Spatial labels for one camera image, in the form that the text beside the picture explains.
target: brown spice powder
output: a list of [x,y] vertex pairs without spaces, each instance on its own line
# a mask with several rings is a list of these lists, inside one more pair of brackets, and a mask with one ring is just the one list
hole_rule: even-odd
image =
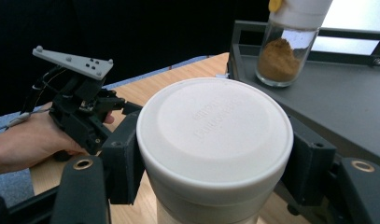
[[289,42],[278,38],[264,47],[259,58],[258,70],[270,80],[287,82],[297,76],[300,63],[301,61],[294,57]]

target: human hand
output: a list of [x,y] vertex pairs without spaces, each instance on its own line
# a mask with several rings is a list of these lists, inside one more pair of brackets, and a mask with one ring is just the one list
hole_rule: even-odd
[[[48,103],[41,109],[51,106]],[[105,123],[112,123],[109,113]],[[48,112],[34,113],[24,123],[0,133],[0,174],[19,171],[43,161],[55,152],[86,153],[70,136],[60,130]]]

